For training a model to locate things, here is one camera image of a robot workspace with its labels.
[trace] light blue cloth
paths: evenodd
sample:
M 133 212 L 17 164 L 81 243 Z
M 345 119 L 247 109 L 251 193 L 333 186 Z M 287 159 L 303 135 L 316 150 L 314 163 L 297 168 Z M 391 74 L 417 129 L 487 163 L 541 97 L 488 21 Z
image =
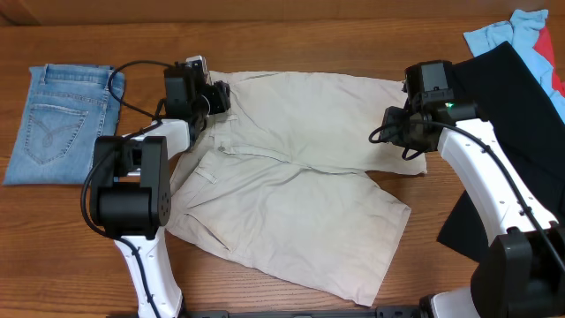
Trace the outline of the light blue cloth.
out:
M 538 41 L 539 31 L 546 26 L 547 14 L 547 10 L 516 10 L 510 21 L 497 22 L 477 31 L 465 32 L 463 36 L 475 57 L 508 41 L 546 91 L 561 120 L 565 122 L 565 98 L 552 87 L 554 67 L 533 48 Z
M 5 185 L 81 184 L 94 142 L 116 131 L 120 103 L 109 95 L 109 66 L 47 64 L 31 67 L 32 81 Z M 112 87 L 124 92 L 124 75 Z

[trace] wooden table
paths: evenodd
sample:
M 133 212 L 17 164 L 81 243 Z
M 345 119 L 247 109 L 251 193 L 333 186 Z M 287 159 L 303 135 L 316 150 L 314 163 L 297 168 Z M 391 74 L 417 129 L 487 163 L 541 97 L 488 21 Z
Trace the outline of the wooden table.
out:
M 470 58 L 463 32 L 507 18 L 2 27 L 0 177 L 16 140 L 30 80 L 27 68 L 32 65 L 173 62 L 201 54 L 212 70 L 221 72 L 339 72 L 401 80 L 403 69 L 417 62 Z M 559 34 L 565 30 L 565 17 L 552 17 L 548 25 L 557 71 L 565 75 L 565 37 Z M 125 98 L 153 110 L 164 96 L 162 70 L 140 66 L 125 74 Z M 118 132 L 147 124 L 141 115 L 123 110 Z M 437 154 L 426 157 L 425 177 L 372 173 L 384 190 L 412 207 L 375 306 L 415 304 L 426 294 L 465 286 L 476 267 L 435 242 L 463 186 Z M 78 185 L 0 187 L 0 317 L 87 318 L 137 310 L 122 255 L 113 242 L 84 224 L 79 190 Z M 167 245 L 173 273 L 191 310 L 356 307 L 351 301 L 219 259 L 170 235 Z

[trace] black cloth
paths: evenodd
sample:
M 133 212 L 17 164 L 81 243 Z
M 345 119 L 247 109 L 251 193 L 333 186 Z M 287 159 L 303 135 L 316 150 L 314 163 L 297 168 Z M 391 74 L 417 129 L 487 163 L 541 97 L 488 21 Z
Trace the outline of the black cloth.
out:
M 531 193 L 565 223 L 565 125 L 524 61 L 504 42 L 454 65 L 453 72 L 459 88 L 493 124 L 502 150 Z M 477 220 L 478 212 L 464 193 L 438 241 L 480 261 L 488 246 Z

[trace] red cloth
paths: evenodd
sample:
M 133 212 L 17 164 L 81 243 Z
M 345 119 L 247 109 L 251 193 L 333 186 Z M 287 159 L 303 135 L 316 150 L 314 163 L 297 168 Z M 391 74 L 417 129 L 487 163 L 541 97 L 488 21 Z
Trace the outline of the red cloth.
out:
M 559 91 L 561 96 L 565 96 L 565 82 L 561 83 L 559 79 L 559 75 L 555 71 L 555 55 L 554 55 L 554 46 L 551 44 L 551 36 L 549 35 L 549 30 L 547 30 L 547 26 L 539 31 L 539 38 L 536 42 L 536 45 L 533 48 L 538 52 L 542 57 L 545 57 L 546 60 L 554 66 L 554 73 L 552 75 L 552 87 L 554 90 Z

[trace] cable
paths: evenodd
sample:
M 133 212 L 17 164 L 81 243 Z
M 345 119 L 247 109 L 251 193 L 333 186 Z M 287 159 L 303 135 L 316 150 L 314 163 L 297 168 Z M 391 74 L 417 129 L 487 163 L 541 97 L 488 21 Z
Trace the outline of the cable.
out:
M 157 124 L 155 125 L 150 125 L 147 128 L 143 128 L 140 129 L 138 132 L 129 134 L 125 137 L 122 138 L 122 142 L 119 143 L 118 145 L 116 145 L 116 148 L 118 146 L 123 145 L 126 141 L 130 140 L 131 138 L 140 136 L 142 134 L 151 132 L 152 130 L 154 130 L 155 128 L 159 127 L 160 125 L 162 125 L 162 122 L 159 120 L 157 122 Z M 90 181 L 92 180 L 92 176 L 96 173 L 96 171 L 102 166 L 102 163 L 106 160 L 106 158 L 108 158 L 113 152 L 114 150 L 116 150 L 116 148 L 112 148 L 111 150 L 109 150 L 108 152 L 106 152 L 102 158 L 100 159 L 100 161 L 98 163 L 96 163 L 92 169 L 88 172 L 87 178 L 85 179 L 85 183 L 82 186 L 82 191 L 80 193 L 80 210 L 82 212 L 82 217 L 85 219 L 85 222 L 87 223 L 88 227 L 100 234 L 101 236 L 103 236 L 104 238 L 107 239 L 113 239 L 110 236 L 108 236 L 108 234 L 101 230 L 100 228 L 98 228 L 93 222 L 92 220 L 90 220 L 90 217 L 88 217 L 88 212 L 87 212 L 87 192 L 88 192 L 88 187 L 90 185 Z M 132 250 L 132 255 L 135 256 L 135 260 L 138 263 L 139 266 L 139 272 L 141 274 L 141 282 L 143 283 L 143 290 L 145 292 L 145 294 L 147 295 L 147 302 L 151 305 L 151 307 L 153 308 L 153 312 L 155 314 L 156 318 L 161 318 L 161 316 L 159 315 L 159 310 L 157 309 L 157 305 L 155 304 L 154 300 L 153 300 L 153 295 L 151 294 L 151 292 L 149 291 L 149 285 L 147 284 L 147 277 L 145 275 L 145 269 L 143 268 L 143 262 L 141 261 L 141 257 L 139 256 L 139 251 L 138 249 L 127 239 L 125 238 L 117 238 L 116 241 L 121 242 L 125 245 L 127 245 L 128 247 L 130 247 L 130 249 Z
M 559 253 L 557 253 L 557 250 L 555 250 L 554 245 L 551 243 L 551 241 L 547 237 L 546 233 L 544 232 L 544 229 L 542 229 L 541 225 L 539 225 L 538 220 L 536 220 L 535 216 L 532 214 L 531 208 L 528 207 L 528 204 L 524 200 L 524 197 L 520 193 L 520 190 L 518 190 L 516 183 L 514 183 L 514 180 L 510 176 L 509 171 L 506 169 L 506 167 L 502 163 L 501 159 L 490 148 L 490 146 L 485 144 L 482 140 L 473 136 L 471 133 L 469 133 L 469 132 L 467 132 L 467 131 L 465 131 L 461 128 L 455 127 L 453 125 L 447 125 L 447 124 L 443 124 L 443 123 L 440 123 L 440 122 L 434 122 L 434 121 L 410 120 L 410 121 L 407 121 L 407 122 L 404 122 L 404 123 L 393 123 L 393 124 L 382 125 L 381 127 L 377 128 L 374 132 L 371 133 L 371 135 L 369 136 L 369 141 L 371 141 L 372 143 L 384 142 L 384 141 L 380 141 L 380 140 L 374 140 L 373 137 L 378 132 L 380 132 L 384 129 L 387 129 L 389 127 L 398 126 L 398 125 L 415 125 L 415 124 L 416 125 L 431 125 L 431 126 L 436 126 L 436 127 L 441 127 L 441 128 L 447 128 L 447 129 L 452 130 L 456 133 L 461 133 L 463 136 L 469 138 L 470 140 L 474 141 L 476 144 L 481 146 L 485 150 L 485 152 L 488 153 L 491 156 L 491 158 L 493 158 L 494 163 L 496 163 L 498 168 L 501 170 L 502 174 L 504 175 L 504 178 L 508 181 L 508 185 L 512 189 L 512 192 L 514 193 L 514 195 L 518 199 L 518 203 L 522 207 L 522 210 L 528 216 L 528 219 L 530 219 L 530 222 L 533 225 L 533 227 L 536 228 L 536 231 L 539 232 L 539 235 L 541 236 L 545 245 L 549 249 L 549 253 L 551 254 L 551 256 L 556 261 L 557 266 L 560 268 L 562 273 L 565 274 L 565 264 L 563 264 L 563 260 L 561 259 Z
M 114 87 L 112 86 L 112 82 L 114 81 L 114 78 L 116 77 L 116 74 L 118 74 L 120 71 L 122 71 L 124 68 L 128 67 L 128 66 L 132 66 L 132 65 L 136 65 L 136 64 L 155 64 L 155 65 L 160 65 L 160 66 L 165 66 L 165 67 L 174 67 L 171 64 L 167 64 L 167 63 L 163 63 L 163 62 L 159 62 L 159 61 L 152 61 L 152 60 L 139 60 L 139 61 L 131 61 L 129 63 L 126 63 L 118 68 L 116 68 L 116 70 L 114 70 L 109 78 L 108 78 L 108 91 L 109 94 L 112 95 L 112 97 L 114 97 L 114 99 L 116 99 L 117 101 L 119 101 L 120 103 L 122 103 L 125 107 L 131 109 L 131 110 L 135 110 L 138 113 L 141 113 L 145 116 L 150 117 L 153 120 L 157 119 L 157 115 L 152 115 L 151 113 L 144 111 L 138 107 L 135 107 L 133 105 L 131 105 L 130 103 L 124 101 L 124 98 L 119 98 L 117 97 L 117 95 L 114 93 Z

